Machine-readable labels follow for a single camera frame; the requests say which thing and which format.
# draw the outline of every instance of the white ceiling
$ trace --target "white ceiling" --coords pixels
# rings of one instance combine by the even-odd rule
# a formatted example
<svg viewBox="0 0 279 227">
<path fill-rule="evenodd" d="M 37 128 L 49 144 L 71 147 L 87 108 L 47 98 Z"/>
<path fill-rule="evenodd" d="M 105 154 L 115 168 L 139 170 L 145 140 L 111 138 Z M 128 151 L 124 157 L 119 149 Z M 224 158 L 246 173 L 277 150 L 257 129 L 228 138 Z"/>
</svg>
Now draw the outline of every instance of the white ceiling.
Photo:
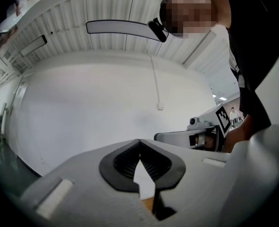
<svg viewBox="0 0 279 227">
<path fill-rule="evenodd" d="M 99 19 L 120 19 L 147 23 L 159 14 L 161 0 L 62 0 L 18 31 L 7 47 L 6 57 L 22 50 L 35 38 L 45 35 L 47 44 L 30 53 L 24 60 L 16 59 L 15 68 L 23 72 L 26 67 L 63 53 L 99 49 L 125 50 L 146 53 L 145 38 L 134 35 L 94 34 L 86 31 L 86 22 Z M 228 66 L 227 33 L 216 38 L 191 64 L 190 69 L 204 74 L 217 98 L 229 98 L 238 93 L 236 79 Z M 188 39 L 169 36 L 165 43 L 148 40 L 150 53 L 168 60 L 185 63 L 205 35 Z"/>
</svg>

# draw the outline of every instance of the ceiling light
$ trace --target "ceiling light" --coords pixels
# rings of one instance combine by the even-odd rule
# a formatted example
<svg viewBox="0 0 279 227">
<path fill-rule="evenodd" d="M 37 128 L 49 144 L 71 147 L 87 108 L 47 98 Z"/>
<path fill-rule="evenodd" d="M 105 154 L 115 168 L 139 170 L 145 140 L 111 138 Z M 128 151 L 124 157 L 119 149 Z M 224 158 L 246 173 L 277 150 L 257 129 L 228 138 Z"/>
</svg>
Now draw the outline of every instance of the ceiling light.
<svg viewBox="0 0 279 227">
<path fill-rule="evenodd" d="M 160 41 L 147 24 L 126 20 L 95 20 L 86 23 L 88 34 L 127 34 Z"/>
<path fill-rule="evenodd" d="M 42 47 L 47 43 L 46 37 L 42 35 L 41 37 L 36 38 L 33 40 L 29 45 L 27 45 L 24 49 L 21 50 L 21 54 L 23 56 L 27 56 L 32 51 Z"/>
</svg>

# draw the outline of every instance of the cable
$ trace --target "cable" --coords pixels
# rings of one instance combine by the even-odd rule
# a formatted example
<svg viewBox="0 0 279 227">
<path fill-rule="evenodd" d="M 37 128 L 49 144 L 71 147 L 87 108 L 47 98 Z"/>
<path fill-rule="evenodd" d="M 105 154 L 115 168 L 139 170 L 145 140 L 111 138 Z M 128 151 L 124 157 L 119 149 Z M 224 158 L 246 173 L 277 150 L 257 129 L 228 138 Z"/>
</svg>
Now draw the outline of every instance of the cable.
<svg viewBox="0 0 279 227">
<path fill-rule="evenodd" d="M 148 55 L 151 58 L 151 63 L 152 63 L 152 68 L 153 68 L 153 73 L 154 73 L 154 78 L 155 78 L 155 84 L 156 84 L 156 91 L 157 91 L 157 97 L 158 97 L 158 103 L 160 103 L 160 95 L 159 95 L 159 89 L 158 89 L 158 82 L 157 82 L 157 77 L 156 77 L 156 72 L 155 72 L 155 67 L 154 67 L 154 63 L 153 63 L 153 59 L 152 56 L 150 54 L 149 48 L 148 48 L 148 44 L 147 42 L 144 40 L 145 46 L 147 47 L 147 51 L 148 51 Z"/>
</svg>

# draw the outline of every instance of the person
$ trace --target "person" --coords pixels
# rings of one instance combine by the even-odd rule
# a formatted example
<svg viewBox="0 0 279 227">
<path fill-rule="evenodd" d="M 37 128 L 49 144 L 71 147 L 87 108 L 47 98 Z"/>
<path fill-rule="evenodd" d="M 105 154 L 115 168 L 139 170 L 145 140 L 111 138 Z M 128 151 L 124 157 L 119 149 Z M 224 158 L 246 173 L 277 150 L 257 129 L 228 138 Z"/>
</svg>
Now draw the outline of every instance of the person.
<svg viewBox="0 0 279 227">
<path fill-rule="evenodd" d="M 7 17 L 11 16 L 14 13 L 16 14 L 16 16 L 19 16 L 21 14 L 21 10 L 26 9 L 27 1 L 29 0 L 16 0 L 7 9 Z"/>
<path fill-rule="evenodd" d="M 237 70 L 242 124 L 226 136 L 223 152 L 270 126 L 255 90 L 279 57 L 279 0 L 163 0 L 160 20 L 168 32 L 185 37 L 206 33 L 215 25 L 225 26 Z M 213 136 L 205 147 L 214 149 Z"/>
<path fill-rule="evenodd" d="M 231 108 L 231 112 L 229 113 L 229 119 L 233 120 L 233 119 L 238 119 L 241 118 L 239 112 L 237 110 L 235 110 L 234 107 Z"/>
</svg>

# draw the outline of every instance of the gray machine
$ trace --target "gray machine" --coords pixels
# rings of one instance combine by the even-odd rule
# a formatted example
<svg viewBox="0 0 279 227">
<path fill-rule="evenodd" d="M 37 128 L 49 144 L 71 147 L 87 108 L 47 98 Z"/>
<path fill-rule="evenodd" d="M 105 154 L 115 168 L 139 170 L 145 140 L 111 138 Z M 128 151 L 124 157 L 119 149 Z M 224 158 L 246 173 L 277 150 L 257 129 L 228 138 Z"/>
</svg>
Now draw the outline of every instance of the gray machine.
<svg viewBox="0 0 279 227">
<path fill-rule="evenodd" d="M 190 119 L 186 131 L 158 133 L 154 140 L 184 148 L 203 149 L 205 134 L 214 134 L 216 140 L 215 151 L 222 151 L 224 139 L 231 127 L 229 117 L 222 105 L 218 105 L 199 117 Z"/>
<path fill-rule="evenodd" d="M 152 212 L 133 182 L 139 160 L 155 182 Z M 230 227 L 259 209 L 278 184 L 279 126 L 273 125 L 231 154 L 154 140 L 85 152 L 37 180 L 21 200 L 42 226 Z"/>
</svg>

